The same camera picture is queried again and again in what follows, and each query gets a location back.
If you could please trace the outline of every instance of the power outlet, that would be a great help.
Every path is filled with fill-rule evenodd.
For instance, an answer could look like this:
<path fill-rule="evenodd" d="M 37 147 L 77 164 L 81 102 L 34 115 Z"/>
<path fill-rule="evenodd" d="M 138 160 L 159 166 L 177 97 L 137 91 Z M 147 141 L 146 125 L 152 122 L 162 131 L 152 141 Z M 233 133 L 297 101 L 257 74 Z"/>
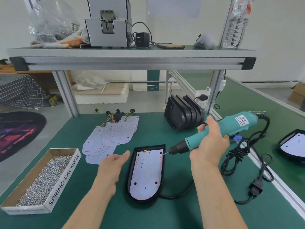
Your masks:
<path fill-rule="evenodd" d="M 206 90 L 199 90 L 199 91 L 196 91 L 196 96 L 195 97 L 198 97 L 198 96 L 201 96 L 202 94 L 206 95 L 206 96 L 210 96 L 210 92 L 211 92 L 211 88 L 207 87 Z M 208 100 L 205 100 L 205 101 L 201 101 L 199 99 L 196 99 L 195 100 L 197 102 L 197 104 L 202 108 L 202 109 L 205 109 L 207 103 L 208 103 Z"/>

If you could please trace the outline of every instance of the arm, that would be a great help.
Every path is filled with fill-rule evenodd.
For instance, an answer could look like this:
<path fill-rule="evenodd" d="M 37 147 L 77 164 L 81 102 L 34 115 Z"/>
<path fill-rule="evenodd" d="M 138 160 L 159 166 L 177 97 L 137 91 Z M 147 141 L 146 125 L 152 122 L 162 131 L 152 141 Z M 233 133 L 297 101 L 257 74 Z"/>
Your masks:
<path fill-rule="evenodd" d="M 109 155 L 101 162 L 92 188 L 78 204 L 63 229 L 100 227 L 107 205 L 115 194 L 115 184 L 119 180 L 122 165 L 129 156 L 130 152 L 126 151 L 123 155 Z"/>
<path fill-rule="evenodd" d="M 236 204 L 219 172 L 221 156 L 229 147 L 228 137 L 220 134 L 218 123 L 208 116 L 209 134 L 190 153 L 192 174 L 198 195 L 204 229 L 246 229 Z"/>

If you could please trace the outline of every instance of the screwdriver label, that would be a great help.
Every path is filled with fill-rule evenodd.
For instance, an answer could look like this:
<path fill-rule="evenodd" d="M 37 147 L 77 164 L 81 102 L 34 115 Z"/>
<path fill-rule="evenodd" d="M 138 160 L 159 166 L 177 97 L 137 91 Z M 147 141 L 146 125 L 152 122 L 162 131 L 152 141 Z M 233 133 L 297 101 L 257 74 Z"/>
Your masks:
<path fill-rule="evenodd" d="M 235 117 L 235 120 L 239 123 L 240 127 L 248 125 L 249 121 L 246 119 L 244 115 L 240 115 L 238 117 Z"/>

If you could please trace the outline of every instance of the wall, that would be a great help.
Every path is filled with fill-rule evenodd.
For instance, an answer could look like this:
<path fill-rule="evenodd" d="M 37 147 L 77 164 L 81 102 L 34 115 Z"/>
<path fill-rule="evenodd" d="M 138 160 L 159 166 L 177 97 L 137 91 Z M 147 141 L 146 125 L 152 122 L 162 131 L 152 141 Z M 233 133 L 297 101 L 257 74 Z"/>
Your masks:
<path fill-rule="evenodd" d="M 87 0 L 65 1 L 84 26 L 84 19 L 90 17 Z M 146 21 L 155 42 L 185 45 L 193 44 L 202 32 L 210 33 L 218 42 L 229 2 L 203 0 L 198 18 L 191 19 L 185 15 L 147 15 L 146 0 L 130 1 L 133 22 Z M 256 65 L 252 71 L 228 71 L 227 74 L 242 81 L 304 79 L 304 6 L 305 0 L 256 0 L 241 45 L 241 48 L 258 51 Z M 32 36 L 27 31 L 29 22 L 23 0 L 0 0 L 0 8 L 0 58 L 5 58 L 5 48 L 28 46 Z M 138 24 L 134 31 L 147 30 Z M 102 75 L 105 79 L 146 80 L 146 71 L 103 71 Z"/>

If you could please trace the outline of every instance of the black round mat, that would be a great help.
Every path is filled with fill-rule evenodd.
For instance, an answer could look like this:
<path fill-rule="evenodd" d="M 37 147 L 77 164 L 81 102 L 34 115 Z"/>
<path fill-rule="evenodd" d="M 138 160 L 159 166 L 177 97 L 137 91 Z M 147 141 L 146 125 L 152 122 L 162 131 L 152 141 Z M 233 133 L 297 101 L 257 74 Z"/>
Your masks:
<path fill-rule="evenodd" d="M 46 123 L 45 117 L 36 112 L 0 114 L 0 162 L 34 140 Z"/>

